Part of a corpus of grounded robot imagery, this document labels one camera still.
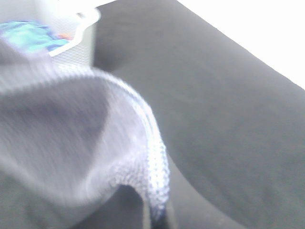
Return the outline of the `black table cloth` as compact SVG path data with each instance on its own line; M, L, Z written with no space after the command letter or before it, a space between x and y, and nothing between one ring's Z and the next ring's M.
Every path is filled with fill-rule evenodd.
M170 172L170 229L304 228L301 87L175 0L56 2L101 13L93 64L78 66L113 75L150 106ZM123 186L73 229L141 229L142 214Z

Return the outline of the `grey-blue terry towel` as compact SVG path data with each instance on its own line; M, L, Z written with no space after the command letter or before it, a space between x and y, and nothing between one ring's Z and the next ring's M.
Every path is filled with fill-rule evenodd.
M140 227L170 228L170 172L150 106L129 85L0 41L0 226L72 229L123 186Z

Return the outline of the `grey perforated laundry basket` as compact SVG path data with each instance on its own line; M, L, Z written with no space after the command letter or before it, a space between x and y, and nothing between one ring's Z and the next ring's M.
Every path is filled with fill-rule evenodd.
M49 55L57 63L92 66L95 23L101 13L96 8L74 12L68 5L50 1L1 1L0 21L39 21L59 34L71 37L68 44Z

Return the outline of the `light blue cloth in basket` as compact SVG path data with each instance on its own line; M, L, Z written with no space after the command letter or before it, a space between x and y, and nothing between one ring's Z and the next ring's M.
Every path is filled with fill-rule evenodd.
M8 21L0 24L0 37L26 52L54 51L70 41L49 26L36 21Z

